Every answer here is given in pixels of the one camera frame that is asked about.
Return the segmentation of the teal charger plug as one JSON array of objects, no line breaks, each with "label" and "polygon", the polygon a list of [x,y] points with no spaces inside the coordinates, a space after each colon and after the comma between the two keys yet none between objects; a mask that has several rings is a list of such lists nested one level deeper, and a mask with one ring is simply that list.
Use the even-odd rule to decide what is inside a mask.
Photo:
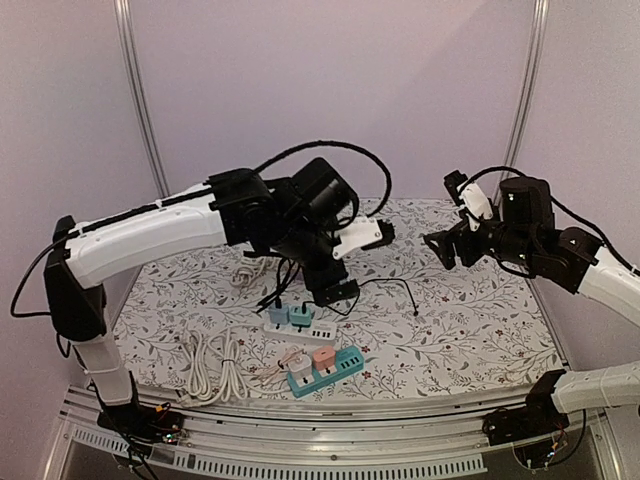
[{"label": "teal charger plug", "polygon": [[312,324],[312,310],[306,305],[292,306],[289,310],[289,321],[292,326],[309,328]]}]

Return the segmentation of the light blue charger plug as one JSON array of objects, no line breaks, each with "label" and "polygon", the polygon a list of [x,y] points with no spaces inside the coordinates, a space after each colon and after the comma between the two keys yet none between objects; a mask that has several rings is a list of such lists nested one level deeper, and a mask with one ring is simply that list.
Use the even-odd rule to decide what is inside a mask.
[{"label": "light blue charger plug", "polygon": [[272,304],[268,308],[270,322],[276,327],[288,325],[290,323],[290,308],[286,304],[281,306]]}]

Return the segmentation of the white power strip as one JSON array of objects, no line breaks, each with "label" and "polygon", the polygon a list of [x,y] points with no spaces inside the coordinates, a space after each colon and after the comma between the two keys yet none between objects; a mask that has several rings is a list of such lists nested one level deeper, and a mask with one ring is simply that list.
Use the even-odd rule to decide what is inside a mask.
[{"label": "white power strip", "polygon": [[263,332],[267,337],[295,345],[334,346],[337,339],[337,325],[321,320],[313,321],[309,327],[265,322]]}]

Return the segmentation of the pink charger plug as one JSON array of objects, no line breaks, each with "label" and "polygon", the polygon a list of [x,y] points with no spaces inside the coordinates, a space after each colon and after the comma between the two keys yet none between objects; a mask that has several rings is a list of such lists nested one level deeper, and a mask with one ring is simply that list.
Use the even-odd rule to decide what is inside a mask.
[{"label": "pink charger plug", "polygon": [[320,347],[312,353],[312,365],[318,371],[331,370],[335,363],[336,350],[331,345]]}]

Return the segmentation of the teal power strip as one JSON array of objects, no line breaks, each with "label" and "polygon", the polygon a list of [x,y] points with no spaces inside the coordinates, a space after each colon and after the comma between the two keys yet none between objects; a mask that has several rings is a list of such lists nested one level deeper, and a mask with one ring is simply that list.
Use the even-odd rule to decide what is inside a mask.
[{"label": "teal power strip", "polygon": [[[313,352],[304,353],[302,357],[308,356],[312,360]],[[323,388],[333,385],[339,381],[342,381],[347,377],[355,375],[356,373],[363,370],[364,365],[365,360],[361,350],[356,346],[349,346],[340,350],[336,350],[336,363],[335,367],[331,370],[318,371],[312,365],[313,380],[309,383],[296,383],[292,378],[290,371],[288,371],[287,373],[287,382],[293,396],[295,398],[301,398],[322,390]]]}]

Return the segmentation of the white charger adapter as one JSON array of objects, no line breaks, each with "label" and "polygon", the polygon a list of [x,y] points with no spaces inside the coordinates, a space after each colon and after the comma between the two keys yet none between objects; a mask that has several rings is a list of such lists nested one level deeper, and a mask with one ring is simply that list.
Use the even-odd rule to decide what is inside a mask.
[{"label": "white charger adapter", "polygon": [[312,360],[308,356],[303,356],[289,365],[292,378],[298,384],[307,384],[313,380]]}]

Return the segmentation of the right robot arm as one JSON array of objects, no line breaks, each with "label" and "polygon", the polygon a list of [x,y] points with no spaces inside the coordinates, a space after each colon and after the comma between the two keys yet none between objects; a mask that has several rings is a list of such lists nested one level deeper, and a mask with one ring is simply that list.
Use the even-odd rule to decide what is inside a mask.
[{"label": "right robot arm", "polygon": [[[446,269],[458,264],[470,268],[490,257],[507,273],[542,277],[633,324],[639,322],[639,270],[617,252],[599,227],[571,213],[577,226],[557,228],[554,211],[570,210],[543,179],[513,171],[499,184],[502,205],[496,207],[478,186],[478,178],[453,171],[444,179],[460,220],[448,230],[425,235],[424,242]],[[516,422],[524,435],[537,436],[556,414],[638,401],[636,362],[590,371],[555,370],[532,387]]]}]

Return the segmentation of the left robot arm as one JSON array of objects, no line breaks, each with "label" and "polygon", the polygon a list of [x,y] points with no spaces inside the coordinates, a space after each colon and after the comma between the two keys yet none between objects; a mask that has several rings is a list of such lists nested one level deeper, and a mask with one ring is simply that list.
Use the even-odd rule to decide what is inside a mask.
[{"label": "left robot arm", "polygon": [[105,318],[105,280],[177,253],[250,244],[298,263],[314,295],[346,277],[342,259],[373,239],[375,223],[341,212],[359,208],[354,190],[317,158],[291,177],[265,180],[240,168],[186,191],[89,223],[58,221],[44,261],[44,286],[54,328],[76,348],[111,419],[128,434],[148,426],[136,402]]}]

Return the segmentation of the floral table mat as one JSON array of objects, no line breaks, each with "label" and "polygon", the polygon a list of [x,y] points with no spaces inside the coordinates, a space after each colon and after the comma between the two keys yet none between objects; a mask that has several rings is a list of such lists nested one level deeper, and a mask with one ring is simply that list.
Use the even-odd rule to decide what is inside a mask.
[{"label": "floral table mat", "polygon": [[[347,259],[361,287],[358,300],[315,309],[337,325],[338,348],[358,347],[362,371],[312,395],[315,402],[400,400],[534,383],[562,364],[543,315],[521,278],[483,259],[444,269],[423,243],[450,228],[447,200],[392,200],[382,213],[395,241]],[[248,259],[244,246],[194,250],[144,266],[115,324],[126,367],[144,385],[184,389],[190,361],[182,344],[214,340],[230,327],[240,370],[254,396],[289,399],[284,376],[259,374],[289,343],[267,337],[258,302],[284,268]]]}]

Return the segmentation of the aluminium front rail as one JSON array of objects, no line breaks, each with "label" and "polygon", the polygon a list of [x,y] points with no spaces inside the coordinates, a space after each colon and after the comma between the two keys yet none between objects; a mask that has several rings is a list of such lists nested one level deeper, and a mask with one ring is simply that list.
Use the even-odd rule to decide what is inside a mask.
[{"label": "aluminium front rail", "polygon": [[491,445],[484,417],[524,403],[525,389],[313,403],[252,399],[185,412],[174,445],[129,457],[99,427],[92,392],[70,387],[54,424],[44,479],[622,479],[607,414],[575,413],[557,458],[521,464],[546,437]]}]

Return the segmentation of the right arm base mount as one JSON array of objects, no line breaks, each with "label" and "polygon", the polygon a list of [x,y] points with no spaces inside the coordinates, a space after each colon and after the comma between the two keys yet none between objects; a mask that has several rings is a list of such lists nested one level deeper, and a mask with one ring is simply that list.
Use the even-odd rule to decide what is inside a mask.
[{"label": "right arm base mount", "polygon": [[548,468],[567,445],[567,414],[551,406],[500,407],[483,417],[482,432],[490,446],[510,445],[516,461],[527,470]]}]

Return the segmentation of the right aluminium frame post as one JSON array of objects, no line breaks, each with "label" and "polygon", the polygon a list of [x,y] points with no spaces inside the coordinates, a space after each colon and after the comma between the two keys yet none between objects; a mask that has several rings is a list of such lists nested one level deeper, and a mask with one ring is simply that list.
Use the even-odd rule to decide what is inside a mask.
[{"label": "right aluminium frame post", "polygon": [[536,80],[544,51],[548,15],[548,0],[536,0],[533,2],[531,33],[526,54],[524,75],[520,88],[519,100],[516,105],[515,117],[505,152],[504,165],[507,167],[514,167],[516,165],[520,147],[524,139],[528,116],[533,102]]}]

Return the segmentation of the aluminium frame post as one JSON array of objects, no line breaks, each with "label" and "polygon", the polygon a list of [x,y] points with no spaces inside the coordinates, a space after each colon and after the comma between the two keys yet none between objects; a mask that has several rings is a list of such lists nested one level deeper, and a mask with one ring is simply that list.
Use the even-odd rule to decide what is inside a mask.
[{"label": "aluminium frame post", "polygon": [[127,0],[115,0],[113,4],[125,73],[131,91],[131,98],[143,148],[156,190],[160,196],[165,197],[170,194],[170,187],[162,163],[144,89],[139,56],[136,48],[131,2]]},{"label": "aluminium frame post", "polygon": [[533,2],[531,33],[526,54],[524,75],[520,88],[519,100],[516,105],[515,117],[505,152],[504,165],[507,167],[514,167],[516,165],[520,147],[524,139],[528,116],[533,102],[536,80],[544,51],[548,15],[548,0],[536,0]]}]

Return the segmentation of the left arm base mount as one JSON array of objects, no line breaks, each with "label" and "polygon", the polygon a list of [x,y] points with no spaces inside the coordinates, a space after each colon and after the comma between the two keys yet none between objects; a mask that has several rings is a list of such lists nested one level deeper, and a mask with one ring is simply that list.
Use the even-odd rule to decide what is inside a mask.
[{"label": "left arm base mount", "polygon": [[130,442],[173,444],[183,435],[185,415],[169,402],[146,406],[132,402],[120,406],[101,406],[97,424]]}]

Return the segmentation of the left aluminium frame post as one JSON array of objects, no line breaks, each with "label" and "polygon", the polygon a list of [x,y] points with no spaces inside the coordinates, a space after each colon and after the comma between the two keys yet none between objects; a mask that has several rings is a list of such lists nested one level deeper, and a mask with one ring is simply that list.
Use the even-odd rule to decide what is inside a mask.
[{"label": "left aluminium frame post", "polygon": [[131,2],[127,0],[115,0],[113,4],[125,73],[131,91],[131,98],[143,148],[156,190],[160,196],[165,197],[170,194],[170,187],[162,163],[144,89],[139,56],[136,48]]}]

